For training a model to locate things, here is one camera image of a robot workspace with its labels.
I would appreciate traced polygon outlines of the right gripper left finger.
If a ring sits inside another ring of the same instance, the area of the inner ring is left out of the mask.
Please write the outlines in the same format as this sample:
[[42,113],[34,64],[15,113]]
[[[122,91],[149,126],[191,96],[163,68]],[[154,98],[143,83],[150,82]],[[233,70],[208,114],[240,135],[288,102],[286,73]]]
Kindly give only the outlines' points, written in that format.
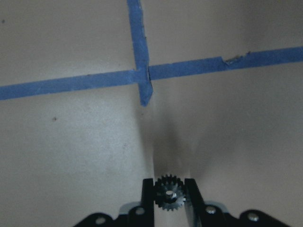
[[141,197],[141,207],[144,209],[143,227],[154,226],[154,194],[153,179],[143,179]]

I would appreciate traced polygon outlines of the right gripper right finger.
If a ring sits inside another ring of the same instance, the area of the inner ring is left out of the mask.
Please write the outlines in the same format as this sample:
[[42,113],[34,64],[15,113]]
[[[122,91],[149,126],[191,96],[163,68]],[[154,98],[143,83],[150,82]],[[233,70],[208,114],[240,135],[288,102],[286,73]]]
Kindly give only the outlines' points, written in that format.
[[205,208],[205,202],[197,183],[193,178],[185,178],[184,186],[186,192],[185,212],[188,224],[190,227],[202,227],[201,215]]

